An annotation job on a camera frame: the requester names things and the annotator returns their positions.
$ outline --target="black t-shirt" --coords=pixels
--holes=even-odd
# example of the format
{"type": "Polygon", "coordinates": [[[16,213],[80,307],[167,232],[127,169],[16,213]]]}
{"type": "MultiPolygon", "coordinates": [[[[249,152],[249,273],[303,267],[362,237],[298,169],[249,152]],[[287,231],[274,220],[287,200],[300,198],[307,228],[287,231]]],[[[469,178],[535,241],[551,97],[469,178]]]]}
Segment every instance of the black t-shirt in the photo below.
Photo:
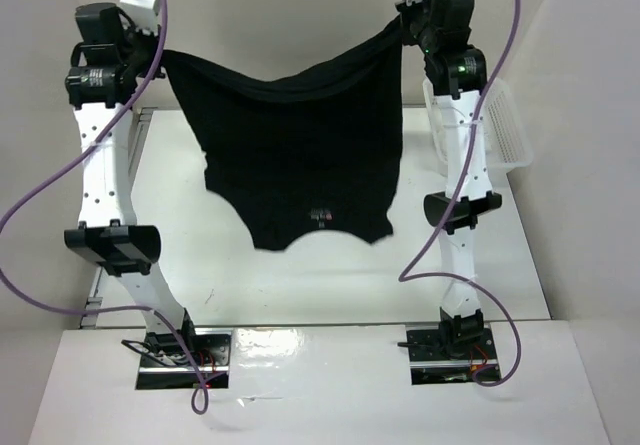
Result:
{"type": "Polygon", "coordinates": [[[399,19],[339,57],[263,82],[165,51],[162,65],[206,154],[206,186],[254,246],[284,250],[317,230],[368,243],[387,219],[402,155],[399,19]]]}

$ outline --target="red wire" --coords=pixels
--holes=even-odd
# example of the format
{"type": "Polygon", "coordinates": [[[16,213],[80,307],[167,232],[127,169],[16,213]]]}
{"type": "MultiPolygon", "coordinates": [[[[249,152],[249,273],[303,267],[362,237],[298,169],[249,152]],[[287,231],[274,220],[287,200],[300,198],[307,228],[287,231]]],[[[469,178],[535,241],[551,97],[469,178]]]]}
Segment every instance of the red wire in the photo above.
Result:
{"type": "Polygon", "coordinates": [[[489,355],[487,355],[485,353],[485,351],[482,350],[482,348],[480,348],[479,345],[476,345],[475,349],[478,350],[480,352],[480,354],[482,355],[482,358],[484,359],[484,362],[482,362],[482,366],[485,366],[487,364],[487,362],[489,361],[489,355]]]}
{"type": "Polygon", "coordinates": [[[207,353],[209,354],[209,359],[211,360],[211,373],[214,373],[216,371],[216,359],[213,358],[211,350],[207,350],[207,353]]]}

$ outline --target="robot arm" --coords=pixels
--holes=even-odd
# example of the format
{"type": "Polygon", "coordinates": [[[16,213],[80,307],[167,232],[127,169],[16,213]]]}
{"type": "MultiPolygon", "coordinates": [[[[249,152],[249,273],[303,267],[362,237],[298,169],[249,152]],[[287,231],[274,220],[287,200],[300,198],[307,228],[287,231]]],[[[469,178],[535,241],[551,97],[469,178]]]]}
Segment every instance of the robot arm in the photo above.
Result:
{"type": "MultiPolygon", "coordinates": [[[[122,110],[146,75],[157,47],[158,0],[121,0],[120,7],[95,3],[76,10],[83,42],[76,46],[66,87],[83,151],[96,147],[84,162],[84,194],[78,227],[65,231],[69,249],[117,277],[137,305],[161,312],[191,343],[193,324],[173,297],[157,262],[161,240],[155,227],[138,225],[129,181],[128,111],[100,143],[105,124],[122,110]],[[122,18],[128,22],[125,29],[122,18]],[[80,65],[84,56],[86,64],[80,65]]],[[[147,341],[165,351],[177,344],[166,325],[144,313],[147,341]]]]}
{"type": "MultiPolygon", "coordinates": [[[[405,45],[417,45],[433,84],[434,109],[446,133],[446,190],[425,198],[427,220],[437,226],[453,198],[469,152],[474,111],[487,84],[486,61],[470,45],[469,27],[475,0],[403,0],[401,13],[405,45]]],[[[484,127],[480,114],[471,165],[463,178],[453,213],[440,232],[443,271],[475,277],[474,234],[481,214],[496,210],[502,197],[493,192],[486,165],[484,127]]],[[[484,319],[478,294],[464,282],[452,280],[440,307],[443,346],[451,355],[463,352],[480,338],[484,319]]]]}

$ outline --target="black joint cover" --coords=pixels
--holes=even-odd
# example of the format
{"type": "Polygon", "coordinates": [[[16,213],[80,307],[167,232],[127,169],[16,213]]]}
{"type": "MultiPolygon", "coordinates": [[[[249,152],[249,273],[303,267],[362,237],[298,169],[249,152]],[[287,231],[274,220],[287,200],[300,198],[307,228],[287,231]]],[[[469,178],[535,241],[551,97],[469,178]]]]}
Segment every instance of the black joint cover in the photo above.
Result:
{"type": "Polygon", "coordinates": [[[476,310],[475,315],[450,317],[440,309],[440,340],[449,352],[456,354],[456,348],[468,348],[480,340],[484,333],[484,316],[481,310],[476,310]]]}
{"type": "MultiPolygon", "coordinates": [[[[189,352],[194,353],[193,346],[193,337],[196,335],[196,329],[191,321],[191,317],[189,316],[189,312],[185,309],[184,311],[184,319],[182,320],[182,327],[178,330],[180,336],[184,340],[184,343],[187,345],[189,352]]],[[[180,344],[173,336],[172,333],[166,334],[156,334],[149,333],[145,338],[145,343],[150,344],[154,349],[162,351],[168,355],[172,355],[174,353],[182,354],[182,348],[180,344]]]]}
{"type": "MultiPolygon", "coordinates": [[[[436,227],[440,223],[450,201],[444,192],[434,193],[425,197],[424,213],[432,227],[436,227]]],[[[473,201],[463,198],[454,207],[445,230],[449,235],[452,235],[460,228],[469,227],[474,230],[480,215],[498,210],[500,207],[502,207],[502,195],[498,193],[488,192],[485,198],[473,201]]]]}
{"type": "Polygon", "coordinates": [[[104,268],[109,275],[148,275],[160,259],[160,232],[153,226],[79,228],[66,230],[67,248],[104,268]]]}

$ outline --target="white table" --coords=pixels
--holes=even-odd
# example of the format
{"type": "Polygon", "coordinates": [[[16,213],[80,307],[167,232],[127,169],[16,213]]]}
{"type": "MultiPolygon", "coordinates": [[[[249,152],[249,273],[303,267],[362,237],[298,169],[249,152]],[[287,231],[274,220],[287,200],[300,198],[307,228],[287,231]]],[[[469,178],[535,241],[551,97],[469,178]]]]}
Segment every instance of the white table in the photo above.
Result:
{"type": "MultiPolygon", "coordinates": [[[[238,329],[228,390],[205,416],[191,391],[135,391],[142,330],[65,332],[30,445],[607,445],[569,325],[519,324],[512,381],[412,386],[403,326],[238,329]]],[[[494,324],[503,368],[513,336],[494,324]]]]}
{"type": "MultiPolygon", "coordinates": [[[[405,109],[405,153],[389,211],[395,234],[374,246],[350,235],[306,235],[285,253],[256,251],[234,209],[204,186],[205,160],[180,111],[156,111],[144,143],[133,202],[141,224],[163,239],[160,266],[198,326],[408,323],[439,321],[446,280],[399,284],[397,277],[432,232],[422,203],[442,191],[424,109],[405,109]]],[[[479,283],[517,320],[549,312],[506,176],[494,180],[501,210],[480,218],[479,283]]],[[[438,246],[420,271],[440,268],[438,246]]],[[[120,284],[99,283],[103,307],[131,303],[120,284]]],[[[489,321],[503,320],[483,300],[489,321]]],[[[140,314],[101,315],[97,326],[144,326],[140,314]]]]}

